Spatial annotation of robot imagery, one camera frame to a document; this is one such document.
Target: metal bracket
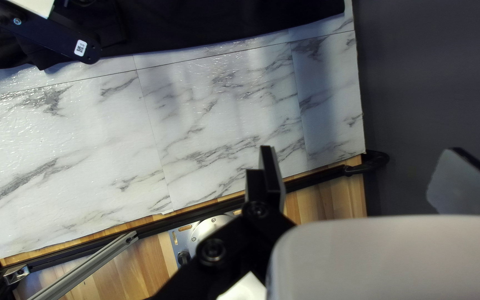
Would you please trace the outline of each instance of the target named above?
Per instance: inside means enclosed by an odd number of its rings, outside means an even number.
[[[362,155],[362,159],[363,163],[358,166],[345,166],[343,168],[343,174],[350,177],[354,174],[362,174],[377,170],[390,161],[390,156],[383,152],[366,150],[366,153]]]
[[[234,211],[230,211],[169,230],[173,253],[177,258],[177,268],[183,265],[183,259],[189,261],[196,255],[196,247],[201,240],[230,222],[235,216]]]
[[[13,283],[17,283],[29,274],[30,271],[27,265],[21,265],[6,270],[5,274],[3,274],[3,278],[5,278],[5,282],[9,286]]]
[[[62,297],[137,240],[136,231],[121,235],[28,300],[55,300]]]

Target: white object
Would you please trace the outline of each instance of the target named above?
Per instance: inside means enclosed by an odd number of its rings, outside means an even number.
[[[192,234],[188,237],[189,240],[184,242],[188,245],[188,252],[190,256],[196,256],[197,245],[206,239],[209,235],[213,234],[219,228],[227,225],[234,218],[228,215],[217,215],[212,218],[205,219],[196,225],[196,228],[192,231]]]
[[[266,287],[249,272],[216,300],[266,300]]]
[[[86,46],[88,46],[88,43],[82,40],[78,40],[77,44],[75,45],[75,55],[82,57],[84,55],[84,52],[86,51]]]
[[[480,299],[480,216],[313,222],[277,242],[268,300]]]
[[[427,201],[440,214],[480,215],[480,170],[451,149],[438,159]]]
[[[11,3],[21,6],[22,8],[36,13],[37,15],[47,19],[53,8],[55,0],[8,0]]]

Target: gray marble vein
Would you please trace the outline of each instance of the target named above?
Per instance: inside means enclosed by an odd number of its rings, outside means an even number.
[[[291,47],[309,168],[363,153],[355,33],[305,39]]]
[[[0,257],[172,208],[136,71],[0,94]]]
[[[174,208],[244,188],[258,147],[307,170],[288,44],[138,70]]]
[[[0,70],[0,94],[40,88],[66,82],[75,82],[114,73],[135,70],[132,56],[103,58],[93,65],[65,62],[44,71],[32,65]]]

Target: gray wall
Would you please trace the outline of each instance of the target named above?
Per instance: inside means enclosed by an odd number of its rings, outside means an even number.
[[[366,145],[392,158],[367,178],[370,213],[434,213],[442,149],[480,159],[480,1],[354,0],[354,12]]]

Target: circular metal mount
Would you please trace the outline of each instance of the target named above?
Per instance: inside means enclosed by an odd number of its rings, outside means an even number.
[[[207,263],[216,263],[227,253],[223,241],[220,239],[206,240],[201,247],[201,259]]]
[[[196,247],[199,242],[206,239],[209,235],[211,235],[216,230],[229,223],[233,219],[234,217],[229,215],[218,215],[212,218],[205,219],[199,224],[197,224],[196,228],[194,228],[192,234],[190,235],[190,241],[187,242],[190,255],[196,255]]]

